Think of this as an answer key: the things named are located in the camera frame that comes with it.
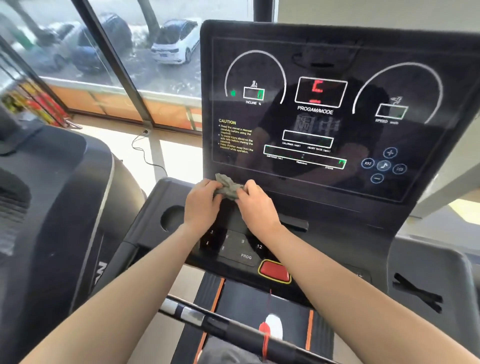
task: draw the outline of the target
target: car wheel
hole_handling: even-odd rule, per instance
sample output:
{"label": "car wheel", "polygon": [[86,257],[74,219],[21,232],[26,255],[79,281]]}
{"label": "car wheel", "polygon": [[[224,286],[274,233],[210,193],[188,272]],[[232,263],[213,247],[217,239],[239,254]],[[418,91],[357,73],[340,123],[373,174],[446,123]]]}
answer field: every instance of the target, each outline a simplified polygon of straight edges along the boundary
{"label": "car wheel", "polygon": [[55,69],[57,71],[62,70],[67,65],[67,61],[60,54],[56,54],[53,57],[53,61],[55,63]]}
{"label": "car wheel", "polygon": [[190,63],[191,60],[192,60],[192,51],[189,48],[187,48],[187,50],[185,51],[185,64]]}

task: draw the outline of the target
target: forearm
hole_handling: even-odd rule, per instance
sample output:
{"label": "forearm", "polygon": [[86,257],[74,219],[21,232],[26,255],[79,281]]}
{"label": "forearm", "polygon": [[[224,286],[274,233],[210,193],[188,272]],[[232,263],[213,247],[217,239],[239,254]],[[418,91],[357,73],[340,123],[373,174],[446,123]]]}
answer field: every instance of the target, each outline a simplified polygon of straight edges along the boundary
{"label": "forearm", "polygon": [[364,364],[480,363],[442,331],[286,228],[259,238]]}
{"label": "forearm", "polygon": [[182,225],[47,336],[23,361],[126,363],[200,236]]}

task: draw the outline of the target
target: person's left hand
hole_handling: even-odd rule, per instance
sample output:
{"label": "person's left hand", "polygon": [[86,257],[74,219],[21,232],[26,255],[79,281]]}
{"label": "person's left hand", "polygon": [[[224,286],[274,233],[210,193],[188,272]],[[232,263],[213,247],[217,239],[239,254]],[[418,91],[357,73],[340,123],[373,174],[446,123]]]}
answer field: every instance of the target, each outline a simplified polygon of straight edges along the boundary
{"label": "person's left hand", "polygon": [[201,236],[213,225],[222,201],[222,195],[214,198],[213,192],[222,187],[220,182],[204,179],[192,188],[187,196],[183,218],[190,231]]}

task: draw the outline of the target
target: red button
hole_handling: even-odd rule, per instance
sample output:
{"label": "red button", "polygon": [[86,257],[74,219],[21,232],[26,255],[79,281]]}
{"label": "red button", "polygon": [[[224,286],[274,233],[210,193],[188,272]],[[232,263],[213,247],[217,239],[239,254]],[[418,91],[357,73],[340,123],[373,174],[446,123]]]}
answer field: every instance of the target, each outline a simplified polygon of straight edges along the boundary
{"label": "red button", "polygon": [[292,278],[287,269],[280,263],[264,260],[260,265],[259,272],[261,275],[283,283],[290,283]]}

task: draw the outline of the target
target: tree trunk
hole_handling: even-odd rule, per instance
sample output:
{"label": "tree trunk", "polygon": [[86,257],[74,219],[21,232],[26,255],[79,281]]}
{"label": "tree trunk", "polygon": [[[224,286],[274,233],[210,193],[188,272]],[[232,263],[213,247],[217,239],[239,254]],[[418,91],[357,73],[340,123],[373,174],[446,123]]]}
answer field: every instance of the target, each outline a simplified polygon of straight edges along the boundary
{"label": "tree trunk", "polygon": [[25,25],[28,29],[38,38],[42,39],[48,32],[40,29],[40,27],[35,23],[35,21],[28,15],[24,7],[21,5],[20,0],[5,0],[5,2],[10,5],[10,7],[15,10],[15,12],[22,18]]}
{"label": "tree trunk", "polygon": [[148,43],[151,46],[155,42],[158,32],[160,31],[160,25],[158,24],[158,20],[156,19],[155,13],[153,12],[150,0],[138,0],[138,3],[147,22]]}

